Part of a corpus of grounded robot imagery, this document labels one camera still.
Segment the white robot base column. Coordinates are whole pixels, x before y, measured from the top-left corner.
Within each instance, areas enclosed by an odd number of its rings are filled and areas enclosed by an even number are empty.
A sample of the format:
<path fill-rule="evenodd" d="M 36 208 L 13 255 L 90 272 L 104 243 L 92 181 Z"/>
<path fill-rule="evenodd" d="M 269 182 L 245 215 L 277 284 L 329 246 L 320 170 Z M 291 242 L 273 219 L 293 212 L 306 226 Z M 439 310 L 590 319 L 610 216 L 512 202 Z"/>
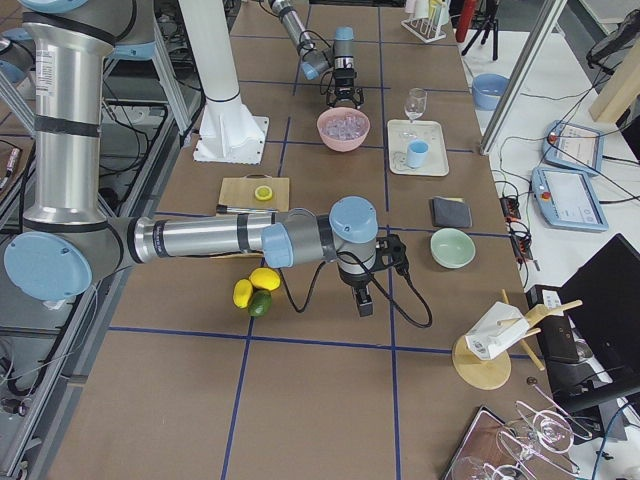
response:
<path fill-rule="evenodd" d="M 257 165 L 269 119 L 252 115 L 241 98 L 223 3 L 179 5 L 206 100 L 194 159 Z"/>

